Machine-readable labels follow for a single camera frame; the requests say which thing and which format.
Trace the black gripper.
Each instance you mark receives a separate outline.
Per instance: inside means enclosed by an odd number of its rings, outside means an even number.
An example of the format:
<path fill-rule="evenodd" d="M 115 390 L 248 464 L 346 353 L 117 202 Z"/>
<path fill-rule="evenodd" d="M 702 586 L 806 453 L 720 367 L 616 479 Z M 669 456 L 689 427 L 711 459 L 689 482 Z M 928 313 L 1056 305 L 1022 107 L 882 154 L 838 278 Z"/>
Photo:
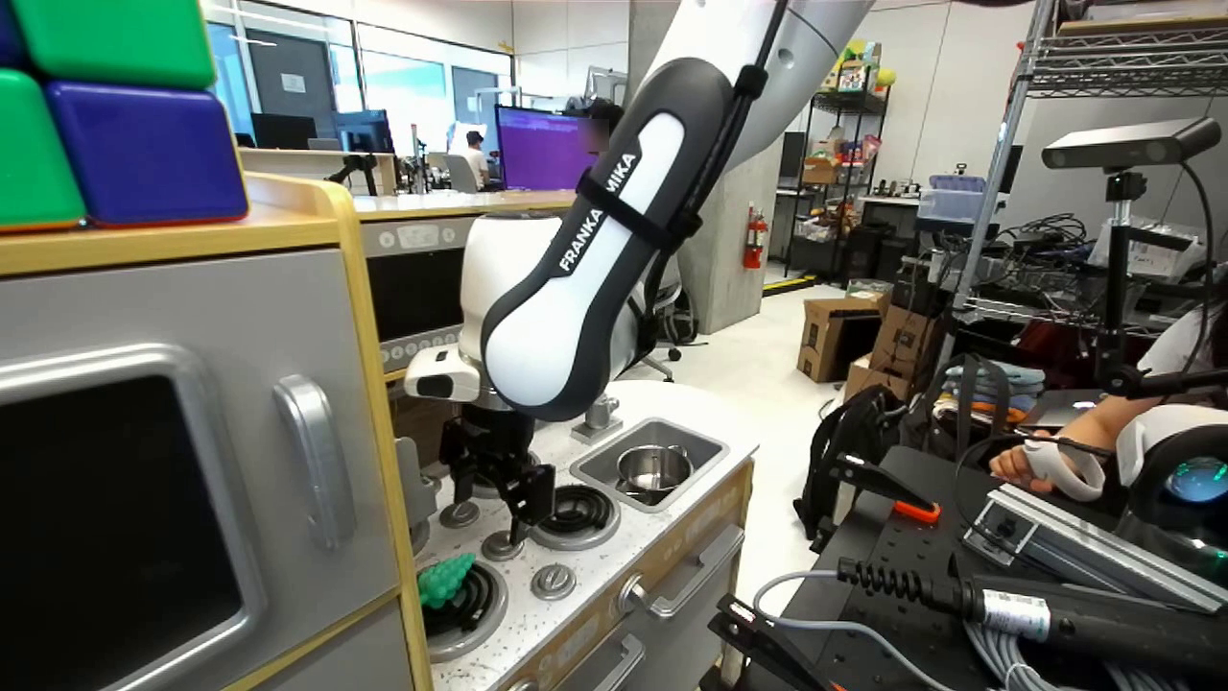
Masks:
<path fill-rule="evenodd" d="M 477 479 L 487 479 L 509 508 L 509 543 L 523 543 L 556 508 L 556 470 L 534 464 L 529 443 L 534 424 L 525 415 L 464 402 L 442 427 L 442 459 L 447 473 L 436 475 L 436 514 L 473 503 Z"/>

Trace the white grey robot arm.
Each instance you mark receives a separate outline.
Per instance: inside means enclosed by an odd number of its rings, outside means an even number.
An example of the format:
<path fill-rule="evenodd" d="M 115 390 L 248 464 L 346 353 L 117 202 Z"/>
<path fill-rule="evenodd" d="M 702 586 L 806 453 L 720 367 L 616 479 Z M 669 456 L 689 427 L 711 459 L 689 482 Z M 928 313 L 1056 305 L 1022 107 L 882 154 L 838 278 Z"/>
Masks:
<path fill-rule="evenodd" d="M 649 353 L 649 301 L 706 194 L 786 129 L 872 4 L 678 0 L 570 206 L 468 230 L 464 328 L 442 357 L 459 402 L 446 464 L 459 499 L 477 475 L 496 482 L 513 543 L 556 514 L 534 427 L 583 415 Z"/>

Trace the operator hand with controller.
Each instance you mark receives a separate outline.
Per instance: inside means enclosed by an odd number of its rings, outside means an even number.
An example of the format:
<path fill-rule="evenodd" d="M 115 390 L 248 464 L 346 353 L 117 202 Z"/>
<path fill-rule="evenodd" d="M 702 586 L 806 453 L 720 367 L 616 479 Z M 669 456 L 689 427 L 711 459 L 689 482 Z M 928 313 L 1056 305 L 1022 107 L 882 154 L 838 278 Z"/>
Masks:
<path fill-rule="evenodd" d="M 1106 490 L 1100 453 L 1069 438 L 1027 438 L 988 459 L 994 479 L 1052 489 L 1074 503 L 1092 503 Z"/>

